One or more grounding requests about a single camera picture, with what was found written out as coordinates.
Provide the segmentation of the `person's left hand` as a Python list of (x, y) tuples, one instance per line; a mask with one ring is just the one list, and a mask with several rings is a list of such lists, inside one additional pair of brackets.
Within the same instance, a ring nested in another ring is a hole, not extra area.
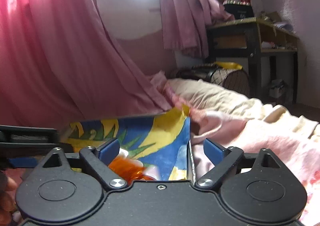
[(1, 225), (11, 222), (11, 212), (15, 209), (14, 200), (8, 192), (17, 189), (17, 183), (11, 177), (1, 172)]

